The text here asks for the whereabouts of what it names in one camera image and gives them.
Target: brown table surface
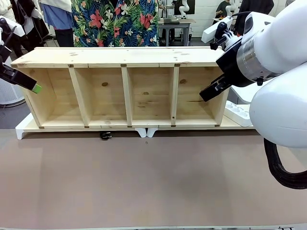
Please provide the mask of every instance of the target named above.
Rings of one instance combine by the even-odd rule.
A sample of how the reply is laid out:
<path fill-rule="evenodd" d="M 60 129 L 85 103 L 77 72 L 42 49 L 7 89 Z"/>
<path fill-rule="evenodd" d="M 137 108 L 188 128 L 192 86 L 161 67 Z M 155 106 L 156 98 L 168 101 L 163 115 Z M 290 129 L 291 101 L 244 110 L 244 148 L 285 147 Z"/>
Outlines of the brown table surface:
<path fill-rule="evenodd" d="M 307 221 L 307 192 L 275 181 L 262 138 L 254 132 L 188 132 L 194 137 L 152 139 L 135 134 L 108 141 L 96 133 L 34 134 L 18 141 L 12 132 L 0 130 L 1 227 Z M 287 169 L 304 170 L 290 150 L 280 153 Z"/>

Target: wood knot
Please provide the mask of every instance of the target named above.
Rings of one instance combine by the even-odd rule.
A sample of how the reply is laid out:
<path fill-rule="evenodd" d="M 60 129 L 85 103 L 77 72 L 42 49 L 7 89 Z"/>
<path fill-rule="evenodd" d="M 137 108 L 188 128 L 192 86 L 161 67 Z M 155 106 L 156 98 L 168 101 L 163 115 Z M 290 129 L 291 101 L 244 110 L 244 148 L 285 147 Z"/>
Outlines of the wood knot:
<path fill-rule="evenodd" d="M 182 79 L 179 83 L 180 83 L 180 84 L 186 84 L 186 83 L 187 83 L 187 80 Z"/>

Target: power strip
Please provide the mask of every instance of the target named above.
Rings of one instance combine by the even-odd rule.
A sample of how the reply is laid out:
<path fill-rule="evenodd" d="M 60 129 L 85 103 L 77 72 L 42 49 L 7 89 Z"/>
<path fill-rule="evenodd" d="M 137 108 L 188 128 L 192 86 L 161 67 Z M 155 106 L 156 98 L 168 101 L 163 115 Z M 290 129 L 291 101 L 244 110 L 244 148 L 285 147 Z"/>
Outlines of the power strip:
<path fill-rule="evenodd" d="M 239 104 L 237 105 L 227 101 L 224 115 L 242 127 L 248 127 L 252 125 L 249 117 L 249 111 L 241 108 Z"/>

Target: pine wood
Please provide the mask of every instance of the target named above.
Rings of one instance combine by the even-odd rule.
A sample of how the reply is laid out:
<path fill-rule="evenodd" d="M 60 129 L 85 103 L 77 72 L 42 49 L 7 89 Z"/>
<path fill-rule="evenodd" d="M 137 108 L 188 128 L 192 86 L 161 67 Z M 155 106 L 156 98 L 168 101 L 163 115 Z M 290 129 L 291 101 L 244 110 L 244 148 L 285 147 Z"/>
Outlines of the pine wood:
<path fill-rule="evenodd" d="M 39 127 L 217 127 L 228 91 L 199 96 L 221 75 L 207 47 L 38 48 L 12 66 L 37 80 L 24 90 Z"/>

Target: black wheel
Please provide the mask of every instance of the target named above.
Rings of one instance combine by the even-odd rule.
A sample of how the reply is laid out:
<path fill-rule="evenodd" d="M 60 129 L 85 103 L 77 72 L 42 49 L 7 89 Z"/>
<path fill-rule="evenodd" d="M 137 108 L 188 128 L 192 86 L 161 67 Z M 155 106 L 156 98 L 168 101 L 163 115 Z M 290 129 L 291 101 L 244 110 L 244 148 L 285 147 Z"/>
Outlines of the black wheel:
<path fill-rule="evenodd" d="M 99 136 L 102 140 L 109 140 L 110 138 L 112 138 L 110 132 L 100 132 Z"/>

